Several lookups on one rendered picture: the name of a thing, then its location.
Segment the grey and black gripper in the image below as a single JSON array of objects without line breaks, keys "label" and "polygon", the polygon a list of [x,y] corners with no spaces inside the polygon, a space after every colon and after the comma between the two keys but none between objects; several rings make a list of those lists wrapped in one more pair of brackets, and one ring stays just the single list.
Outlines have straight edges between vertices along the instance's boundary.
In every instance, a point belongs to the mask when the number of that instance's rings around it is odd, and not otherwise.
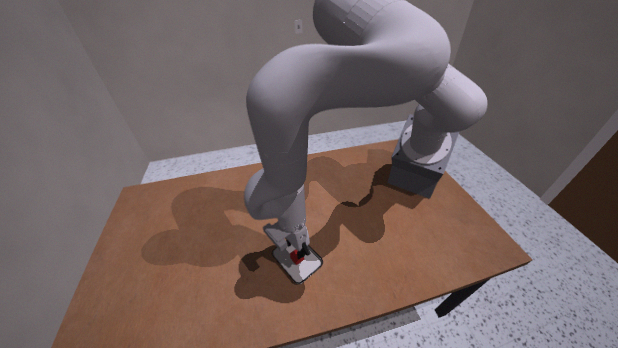
[{"label": "grey and black gripper", "polygon": [[293,247],[298,251],[297,252],[298,259],[303,258],[305,255],[308,256],[310,254],[310,251],[307,247],[310,244],[310,240],[309,240],[309,234],[308,234],[306,225],[304,228],[302,227],[298,228],[296,231],[292,232],[286,238],[285,239],[287,241],[288,247],[293,245]]}]

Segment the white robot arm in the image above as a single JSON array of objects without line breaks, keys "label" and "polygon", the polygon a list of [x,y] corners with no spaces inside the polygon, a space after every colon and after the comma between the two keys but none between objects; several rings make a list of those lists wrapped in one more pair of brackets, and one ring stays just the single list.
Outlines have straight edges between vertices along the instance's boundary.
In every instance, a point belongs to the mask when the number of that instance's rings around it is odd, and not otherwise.
[{"label": "white robot arm", "polygon": [[278,218],[263,231],[280,251],[288,247],[285,238],[306,223],[312,116],[415,100],[419,105],[402,149],[416,163],[433,164],[449,153],[450,133],[478,122],[488,104],[482,89],[448,64],[450,42],[442,26],[405,0],[315,0],[313,22],[329,45],[277,54],[252,79],[246,96],[264,169],[247,182],[244,202],[256,220]]}]

